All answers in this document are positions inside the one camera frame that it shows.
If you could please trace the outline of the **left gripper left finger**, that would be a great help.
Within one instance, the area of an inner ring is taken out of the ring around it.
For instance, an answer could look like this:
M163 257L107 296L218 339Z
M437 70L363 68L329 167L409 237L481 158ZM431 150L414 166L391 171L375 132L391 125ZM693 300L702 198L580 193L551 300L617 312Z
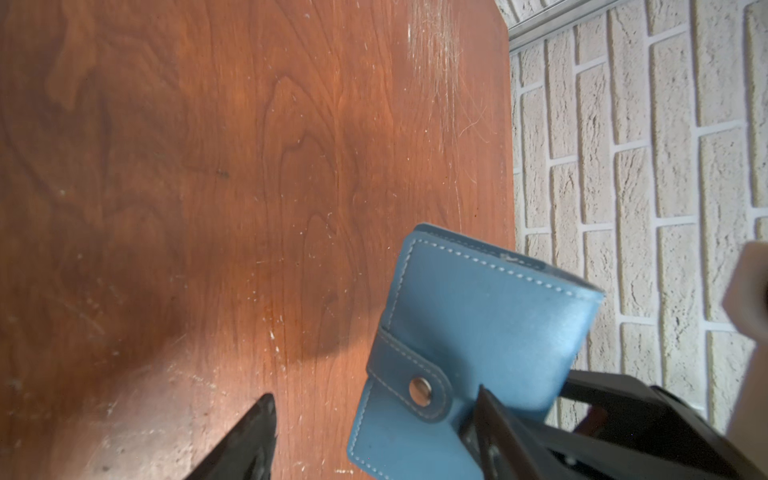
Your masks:
M277 444L274 396L262 395L187 480L269 480Z

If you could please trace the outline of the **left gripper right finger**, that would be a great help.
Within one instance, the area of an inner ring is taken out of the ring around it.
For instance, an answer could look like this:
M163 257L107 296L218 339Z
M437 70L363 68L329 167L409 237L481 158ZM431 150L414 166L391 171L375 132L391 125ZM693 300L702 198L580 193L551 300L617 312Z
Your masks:
M485 479L574 479L576 475L544 447L487 388L459 430L464 447Z

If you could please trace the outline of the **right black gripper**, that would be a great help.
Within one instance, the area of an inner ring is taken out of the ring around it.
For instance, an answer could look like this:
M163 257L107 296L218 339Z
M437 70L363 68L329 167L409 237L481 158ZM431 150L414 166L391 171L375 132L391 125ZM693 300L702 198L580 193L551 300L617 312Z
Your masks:
M588 405L572 431L530 421L560 479L763 479L763 473L688 404L619 374L573 370L560 396Z

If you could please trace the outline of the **blue leather card holder wallet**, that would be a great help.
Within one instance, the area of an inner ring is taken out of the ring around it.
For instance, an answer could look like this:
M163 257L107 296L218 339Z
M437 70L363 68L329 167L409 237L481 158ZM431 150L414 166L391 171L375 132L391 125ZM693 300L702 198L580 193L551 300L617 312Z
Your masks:
M347 446L377 479L478 479L480 387L543 421L604 298L540 260L422 223L406 237Z

